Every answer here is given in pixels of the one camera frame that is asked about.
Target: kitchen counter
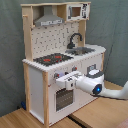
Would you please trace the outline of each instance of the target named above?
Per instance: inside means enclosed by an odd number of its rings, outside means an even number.
[[[28,65],[31,65],[31,66],[33,66],[33,67],[39,69],[39,70],[41,70],[41,71],[47,72],[47,71],[50,71],[50,70],[52,70],[52,69],[54,69],[54,68],[58,68],[58,67],[60,67],[60,66],[64,66],[64,65],[70,64],[70,63],[75,63],[75,62],[77,62],[78,60],[80,61],[80,60],[82,60],[82,59],[88,59],[88,58],[90,58],[90,57],[97,56],[97,55],[102,54],[102,53],[105,52],[105,48],[104,48],[104,47],[101,47],[101,46],[86,44],[86,47],[87,47],[87,48],[94,49],[95,51],[94,51],[94,52],[90,52],[90,53],[85,54],[85,55],[82,55],[82,56],[81,56],[81,55],[80,55],[80,56],[79,56],[79,55],[78,55],[78,56],[74,56],[74,55],[65,53],[66,50],[61,51],[61,54],[64,54],[64,55],[68,55],[68,56],[70,56],[70,57],[73,57],[73,59],[64,61],[64,62],[62,62],[62,63],[57,63],[57,64],[51,65],[51,66],[49,66],[49,67],[43,66],[43,65],[38,64],[38,63],[36,63],[36,62],[31,62],[31,61],[29,61],[29,60],[27,60],[27,59],[24,59],[23,62],[24,62],[24,63],[27,63]]]

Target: wooden play kitchen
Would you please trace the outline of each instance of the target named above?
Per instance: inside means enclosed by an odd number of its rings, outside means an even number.
[[[96,98],[56,80],[73,71],[103,70],[105,49],[85,44],[90,2],[22,4],[27,111],[46,128]]]

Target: microwave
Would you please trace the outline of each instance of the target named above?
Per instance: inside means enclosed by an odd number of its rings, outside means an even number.
[[[89,4],[69,4],[67,5],[67,21],[88,19],[89,12]]]

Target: stovetop burner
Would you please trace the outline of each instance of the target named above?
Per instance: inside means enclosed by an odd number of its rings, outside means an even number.
[[[43,56],[40,58],[34,59],[34,62],[40,63],[45,66],[50,66],[56,63],[60,63],[69,59],[73,59],[73,57],[61,54],[61,53],[54,53],[51,55]]]

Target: knob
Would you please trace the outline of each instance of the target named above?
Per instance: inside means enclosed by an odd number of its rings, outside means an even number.
[[[73,67],[73,68],[72,68],[72,71],[76,71],[76,70],[77,70],[77,67]]]
[[[67,75],[68,74],[68,72],[65,72],[65,75]]]
[[[60,75],[59,75],[58,73],[55,73],[55,74],[54,74],[54,78],[59,78],[59,76],[60,76]]]

